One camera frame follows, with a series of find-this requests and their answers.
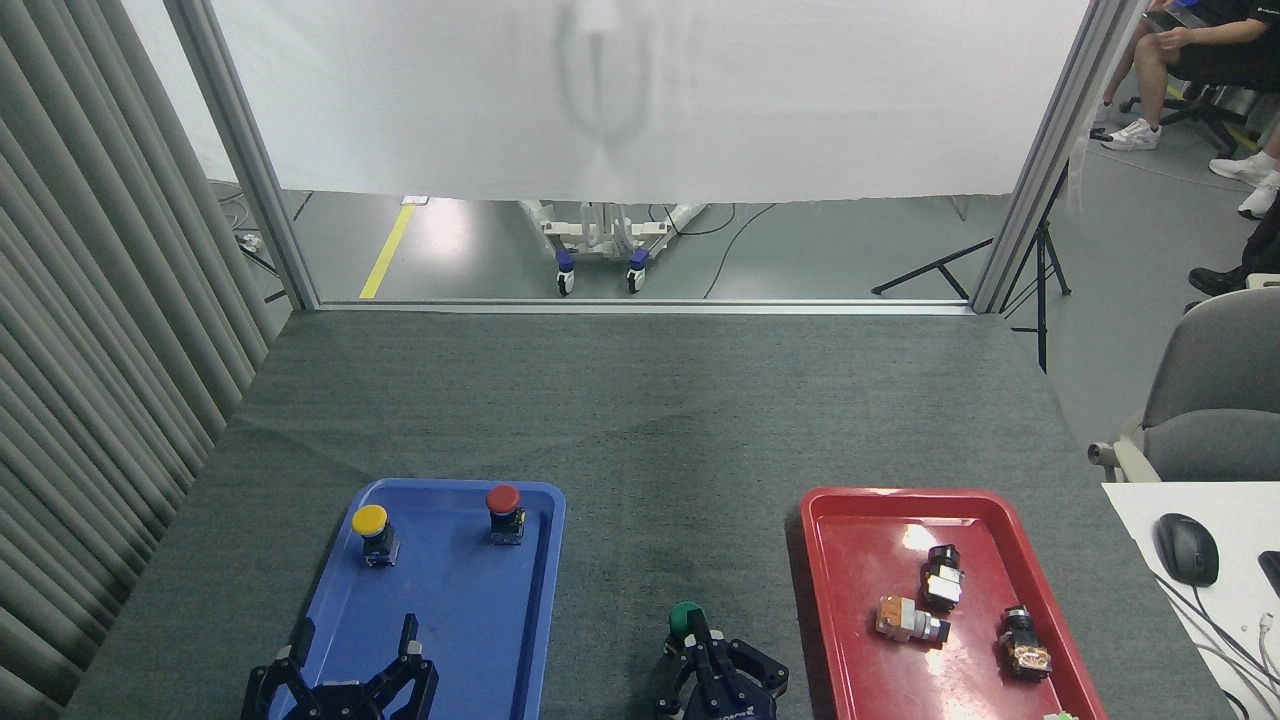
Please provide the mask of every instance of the white sneaker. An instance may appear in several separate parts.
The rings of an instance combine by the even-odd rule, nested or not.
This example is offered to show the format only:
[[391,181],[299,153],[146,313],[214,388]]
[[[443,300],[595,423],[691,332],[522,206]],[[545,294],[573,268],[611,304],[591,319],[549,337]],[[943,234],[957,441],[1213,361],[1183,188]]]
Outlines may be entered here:
[[1267,214],[1271,204],[1276,201],[1276,192],[1280,191],[1280,173],[1271,170],[1260,182],[1252,195],[1236,208],[1236,211],[1251,220],[1261,220]]
[[1091,127],[1096,128],[1106,127],[1107,120],[1110,119],[1111,119],[1111,105],[1103,105],[1102,101],[1098,100],[1098,106],[1097,109],[1093,110],[1093,124]]
[[1208,161],[1208,169],[1213,170],[1213,174],[1247,182],[1253,187],[1257,187],[1262,182],[1262,178],[1267,177],[1267,173],[1275,169],[1275,165],[1276,159],[1266,152],[1258,152],[1243,160]]
[[1146,118],[1138,118],[1137,120],[1129,123],[1129,127],[1119,129],[1111,133],[1111,140],[1103,142],[1102,147],[1107,150],[1155,150],[1160,145],[1160,133],[1165,128],[1151,129],[1147,124]]

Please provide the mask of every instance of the blue tray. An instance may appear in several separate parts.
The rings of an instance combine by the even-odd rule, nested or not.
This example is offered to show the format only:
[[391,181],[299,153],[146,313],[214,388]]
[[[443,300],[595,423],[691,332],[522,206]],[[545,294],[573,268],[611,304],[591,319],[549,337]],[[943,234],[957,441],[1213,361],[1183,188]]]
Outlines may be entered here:
[[[316,584],[307,616],[315,639],[307,684],[367,682],[396,656],[406,612],[419,621],[422,655],[440,684],[430,720],[536,720],[550,633],[564,496],[547,483],[520,489],[525,539],[489,541],[485,495],[500,483],[383,479],[352,501]],[[401,538],[392,568],[369,568],[351,529],[360,507],[387,509]],[[398,710],[408,688],[387,708]],[[280,692],[279,719],[293,707]]]

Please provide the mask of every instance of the chair armrest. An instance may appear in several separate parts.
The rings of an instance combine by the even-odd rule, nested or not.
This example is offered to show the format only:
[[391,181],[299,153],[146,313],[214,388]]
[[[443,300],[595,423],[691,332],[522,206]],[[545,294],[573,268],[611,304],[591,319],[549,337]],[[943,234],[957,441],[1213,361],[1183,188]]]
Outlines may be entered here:
[[1115,442],[1096,442],[1089,446],[1089,462],[1102,466],[1108,483],[1160,482],[1156,469],[1151,466],[1147,456],[1138,450],[1133,441],[1140,425],[1142,413],[1137,413],[1120,425]]

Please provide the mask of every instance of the white backdrop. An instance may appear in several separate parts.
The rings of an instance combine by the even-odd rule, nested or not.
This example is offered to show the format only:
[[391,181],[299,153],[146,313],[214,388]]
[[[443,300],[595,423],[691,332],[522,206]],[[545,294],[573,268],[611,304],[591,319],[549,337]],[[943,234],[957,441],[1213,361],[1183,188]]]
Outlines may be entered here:
[[[160,0],[125,0],[233,179]],[[287,188],[790,201],[1010,192],[1088,0],[215,0]]]

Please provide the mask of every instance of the black shorts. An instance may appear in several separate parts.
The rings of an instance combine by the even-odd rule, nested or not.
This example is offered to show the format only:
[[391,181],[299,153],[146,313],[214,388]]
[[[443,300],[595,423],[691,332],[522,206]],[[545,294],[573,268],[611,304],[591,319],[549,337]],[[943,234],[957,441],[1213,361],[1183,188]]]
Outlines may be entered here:
[[1169,74],[1193,82],[1212,78],[1213,85],[1248,86],[1262,76],[1274,76],[1271,68],[1277,59],[1280,53],[1271,42],[1188,45],[1181,49],[1178,64],[1170,65]]

